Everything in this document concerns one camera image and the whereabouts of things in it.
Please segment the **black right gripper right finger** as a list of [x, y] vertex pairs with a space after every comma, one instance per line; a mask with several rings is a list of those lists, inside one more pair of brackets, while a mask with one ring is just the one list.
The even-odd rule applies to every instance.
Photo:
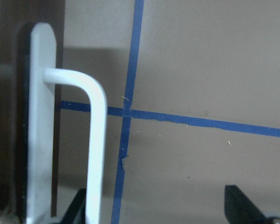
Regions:
[[230, 224], [280, 224], [280, 217], [266, 216], [236, 185], [224, 188], [224, 215]]

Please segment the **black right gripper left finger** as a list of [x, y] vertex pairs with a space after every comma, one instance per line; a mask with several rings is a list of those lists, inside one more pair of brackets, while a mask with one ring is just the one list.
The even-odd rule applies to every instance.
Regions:
[[80, 189], [65, 212], [60, 224], [85, 224], [86, 189]]

